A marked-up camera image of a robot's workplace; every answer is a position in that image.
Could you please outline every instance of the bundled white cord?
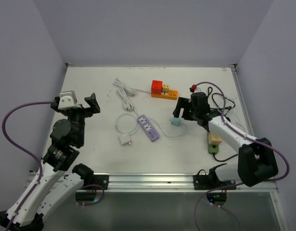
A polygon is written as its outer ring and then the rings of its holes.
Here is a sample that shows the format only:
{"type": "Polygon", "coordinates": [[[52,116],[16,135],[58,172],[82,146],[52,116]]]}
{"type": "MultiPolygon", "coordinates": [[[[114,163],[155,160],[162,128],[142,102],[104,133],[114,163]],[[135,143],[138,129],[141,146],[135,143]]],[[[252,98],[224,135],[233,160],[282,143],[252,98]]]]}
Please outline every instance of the bundled white cord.
{"type": "Polygon", "coordinates": [[[123,83],[120,79],[116,78],[114,84],[117,85],[119,88],[117,92],[123,99],[123,108],[128,111],[134,111],[137,116],[139,116],[138,112],[135,110],[134,105],[129,100],[128,96],[134,96],[136,94],[136,90],[134,88],[130,88],[125,83],[123,83]]]}

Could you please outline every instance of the table surface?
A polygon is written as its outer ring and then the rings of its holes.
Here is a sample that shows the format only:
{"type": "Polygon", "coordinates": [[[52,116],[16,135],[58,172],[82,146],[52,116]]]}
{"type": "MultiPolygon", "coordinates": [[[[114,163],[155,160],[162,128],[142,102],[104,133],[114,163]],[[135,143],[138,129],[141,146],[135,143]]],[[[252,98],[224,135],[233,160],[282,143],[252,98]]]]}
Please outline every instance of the table surface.
{"type": "MultiPolygon", "coordinates": [[[[207,131],[198,126],[195,121],[185,121],[185,135],[178,138],[165,137],[160,129],[160,139],[150,142],[143,130],[131,136],[131,145],[121,146],[115,122],[121,114],[129,113],[136,117],[134,112],[123,109],[121,97],[113,85],[118,77],[130,87],[150,91],[153,79],[169,84],[170,89],[177,90],[179,96],[189,98],[189,87],[202,81],[217,84],[229,98],[235,100],[236,107],[229,113],[232,123],[247,129],[242,112],[241,103],[230,68],[203,68],[203,67],[69,67],[65,76],[62,91],[74,90],[78,103],[84,107],[88,104],[84,98],[95,92],[101,113],[86,119],[85,145],[70,167],[79,163],[86,164],[98,173],[195,173],[200,169],[208,171],[218,165],[207,151],[207,131]]],[[[208,85],[200,86],[207,92],[208,85]]],[[[216,97],[222,105],[221,98],[216,97]]],[[[152,98],[150,94],[138,92],[130,97],[139,114],[156,120],[167,135],[175,136],[183,132],[183,127],[170,124],[169,118],[176,107],[177,101],[152,98]]],[[[53,124],[65,116],[55,113],[53,124]]],[[[131,131],[136,121],[130,116],[120,119],[119,129],[131,131]]],[[[48,138],[44,153],[50,146],[48,138]]],[[[235,154],[234,150],[225,142],[219,146],[218,159],[225,159],[235,154]]],[[[228,163],[236,163],[234,158],[228,163]]]]}

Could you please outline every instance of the purple power strip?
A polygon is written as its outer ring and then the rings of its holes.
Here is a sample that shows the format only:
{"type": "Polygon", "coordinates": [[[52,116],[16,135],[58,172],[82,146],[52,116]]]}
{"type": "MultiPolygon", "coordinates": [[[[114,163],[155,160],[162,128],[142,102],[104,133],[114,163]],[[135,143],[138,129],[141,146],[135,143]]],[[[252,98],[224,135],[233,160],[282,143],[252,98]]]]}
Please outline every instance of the purple power strip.
{"type": "Polygon", "coordinates": [[[137,118],[137,122],[139,123],[140,127],[143,131],[147,134],[151,142],[154,142],[159,139],[159,134],[152,126],[151,122],[145,115],[141,115],[137,118]]]}

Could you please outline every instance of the wall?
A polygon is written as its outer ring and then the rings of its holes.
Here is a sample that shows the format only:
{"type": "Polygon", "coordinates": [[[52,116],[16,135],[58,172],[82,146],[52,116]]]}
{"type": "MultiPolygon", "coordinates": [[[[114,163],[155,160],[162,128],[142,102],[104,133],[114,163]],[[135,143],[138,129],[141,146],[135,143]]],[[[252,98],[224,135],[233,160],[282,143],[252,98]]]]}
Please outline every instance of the wall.
{"type": "Polygon", "coordinates": [[[272,0],[34,0],[63,59],[76,66],[228,66],[272,0]]]}
{"type": "Polygon", "coordinates": [[[296,0],[274,0],[237,70],[255,134],[269,138],[291,164],[278,186],[296,231],[296,0]]]}
{"type": "MultiPolygon", "coordinates": [[[[33,1],[0,0],[0,211],[22,194],[36,165],[3,137],[2,119],[20,104],[53,99],[63,79],[64,63],[33,1]]],[[[49,106],[22,109],[10,117],[7,131],[40,157],[52,117],[49,106]]]]}

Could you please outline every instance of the light green cable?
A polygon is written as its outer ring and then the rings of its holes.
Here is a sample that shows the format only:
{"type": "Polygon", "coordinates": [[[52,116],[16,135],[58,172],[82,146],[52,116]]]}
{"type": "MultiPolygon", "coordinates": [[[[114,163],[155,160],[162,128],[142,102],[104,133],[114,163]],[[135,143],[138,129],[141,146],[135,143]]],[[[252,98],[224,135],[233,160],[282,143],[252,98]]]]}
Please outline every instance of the light green cable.
{"type": "MultiPolygon", "coordinates": [[[[120,131],[119,128],[118,128],[118,121],[119,121],[119,119],[120,119],[121,117],[123,117],[123,116],[131,116],[131,117],[133,117],[133,118],[136,120],[136,127],[135,127],[132,131],[129,132],[129,135],[134,135],[134,134],[138,131],[138,129],[139,129],[140,126],[139,126],[139,124],[137,123],[137,118],[136,118],[135,116],[133,116],[132,114],[122,114],[122,115],[120,115],[120,116],[116,119],[116,122],[115,122],[115,129],[116,129],[116,131],[119,132],[119,133],[123,133],[123,132],[120,131]]],[[[164,136],[166,136],[166,137],[168,137],[168,138],[177,138],[177,137],[183,136],[183,135],[185,134],[185,132],[186,132],[186,126],[185,126],[185,124],[182,124],[182,125],[184,126],[184,130],[183,130],[183,132],[182,132],[181,134],[179,134],[179,135],[177,135],[177,136],[169,136],[169,135],[167,135],[167,134],[162,130],[161,126],[160,126],[160,125],[159,125],[154,119],[150,119],[150,118],[149,118],[149,120],[151,120],[151,121],[153,121],[154,123],[156,123],[156,125],[159,127],[159,129],[161,129],[161,132],[164,134],[164,136]]]]}

